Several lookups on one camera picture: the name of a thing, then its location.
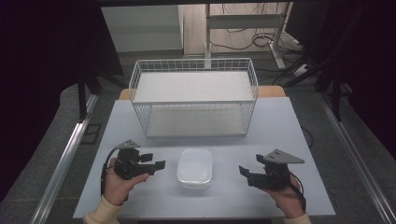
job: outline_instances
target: wire basket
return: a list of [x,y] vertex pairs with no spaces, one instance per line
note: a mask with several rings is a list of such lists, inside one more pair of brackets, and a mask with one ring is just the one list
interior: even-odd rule
[[257,86],[250,59],[148,60],[129,95],[147,137],[246,135]]

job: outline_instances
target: hand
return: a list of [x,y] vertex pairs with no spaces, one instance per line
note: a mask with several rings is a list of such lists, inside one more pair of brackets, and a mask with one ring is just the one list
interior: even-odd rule
[[129,191],[138,183],[144,182],[149,178],[149,174],[138,175],[130,180],[124,180],[114,172],[116,158],[110,160],[110,168],[106,174],[105,199],[115,205],[120,206],[129,194]]
[[[290,176],[290,181],[297,189],[300,189],[300,185],[294,176]],[[303,207],[297,194],[290,187],[281,190],[262,190],[271,195],[276,205],[285,213],[286,218],[296,218],[304,214]]]

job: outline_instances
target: white bowl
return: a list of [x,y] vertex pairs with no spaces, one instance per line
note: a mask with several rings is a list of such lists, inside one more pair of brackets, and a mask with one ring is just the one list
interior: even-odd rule
[[212,153],[203,148],[185,148],[177,165],[177,179],[187,189],[206,189],[212,179]]

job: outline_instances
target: floor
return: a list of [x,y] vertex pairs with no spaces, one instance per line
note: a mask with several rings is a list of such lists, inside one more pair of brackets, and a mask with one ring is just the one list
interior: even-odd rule
[[[286,47],[282,46],[284,47],[286,64],[291,66],[293,62],[299,59],[300,54],[289,53],[286,48],[300,50],[301,46],[293,42],[292,38],[287,34],[282,36],[285,36]],[[267,47],[260,50],[238,50],[233,52],[215,50],[212,56],[214,58],[251,58],[260,85],[280,84],[293,78],[293,75],[285,75],[277,71],[272,54]],[[200,57],[203,57],[202,52],[193,50],[191,50],[191,54],[185,53],[184,55],[169,52],[155,52],[155,54],[122,53],[120,54],[120,61],[124,76],[116,78],[128,83],[129,74],[131,74],[133,65],[138,59]],[[313,87],[316,78],[313,76],[293,87],[285,89],[287,96],[292,102],[296,116],[303,127],[307,144],[310,146],[320,176],[336,212],[336,216],[333,217],[311,217],[311,219],[313,223],[384,223],[375,207],[373,197],[361,181],[359,172],[350,159],[346,146],[341,141],[327,115],[326,109],[323,107],[322,94],[315,91]],[[92,113],[90,126],[78,146],[64,183],[48,213],[46,223],[81,223],[81,220],[74,220],[72,216],[86,178],[91,170],[96,154],[95,150],[99,147],[108,116],[114,101],[118,99],[121,92],[121,88],[114,83],[101,77],[99,77],[99,81],[103,91],[99,95]],[[343,119],[342,124],[346,128],[349,137],[353,140],[354,146],[358,149],[362,160],[377,185],[382,189],[390,205],[395,207],[396,179],[393,178],[396,176],[395,160],[388,154],[373,133],[367,129],[359,116],[354,113],[353,108],[347,102],[347,96],[342,97],[340,109]],[[61,106],[58,109],[58,113],[37,148],[35,155],[27,164],[8,196],[1,202],[0,223],[28,223],[32,219],[77,121],[77,86],[72,86],[62,93]],[[274,218],[271,221],[272,223],[283,223],[281,218]],[[235,222],[201,221],[198,223],[262,223],[262,220],[241,220]]]

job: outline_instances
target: table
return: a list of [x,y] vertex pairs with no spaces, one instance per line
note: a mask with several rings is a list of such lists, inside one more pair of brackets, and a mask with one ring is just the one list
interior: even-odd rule
[[[82,218],[99,203],[102,164],[116,144],[129,138],[142,146],[141,153],[153,153],[154,161],[166,160],[166,166],[131,191],[119,217],[139,220],[283,217],[270,196],[249,187],[238,170],[241,165],[250,172],[262,173],[262,164],[256,162],[255,155],[266,155],[276,147],[305,160],[304,164],[289,167],[303,181],[307,212],[311,216],[335,215],[290,99],[280,87],[260,87],[259,93],[261,98],[257,100],[247,136],[148,139],[131,102],[127,101],[127,90],[123,91],[114,104],[74,218]],[[186,147],[211,150],[213,178],[208,189],[183,189],[177,183],[177,159]]]

